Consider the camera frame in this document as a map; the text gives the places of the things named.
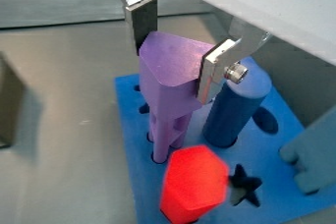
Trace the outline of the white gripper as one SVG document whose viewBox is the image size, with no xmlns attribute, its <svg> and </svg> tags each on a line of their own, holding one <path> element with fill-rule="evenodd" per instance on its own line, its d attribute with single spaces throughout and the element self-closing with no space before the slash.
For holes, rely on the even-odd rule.
<svg viewBox="0 0 336 224">
<path fill-rule="evenodd" d="M 237 18 L 230 20 L 229 38 L 202 57 L 197 87 L 201 104 L 214 98 L 223 81 L 241 83 L 247 68 L 239 60 L 271 35 L 336 66 L 336 0 L 203 1 Z"/>
</svg>

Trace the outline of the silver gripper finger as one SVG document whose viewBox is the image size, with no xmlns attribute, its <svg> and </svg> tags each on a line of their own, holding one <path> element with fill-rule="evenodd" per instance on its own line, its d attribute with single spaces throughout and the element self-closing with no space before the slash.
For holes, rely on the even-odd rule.
<svg viewBox="0 0 336 224">
<path fill-rule="evenodd" d="M 157 0 L 121 0 L 123 5 L 125 21 L 130 27 L 134 52 L 146 38 L 157 31 Z"/>
</svg>

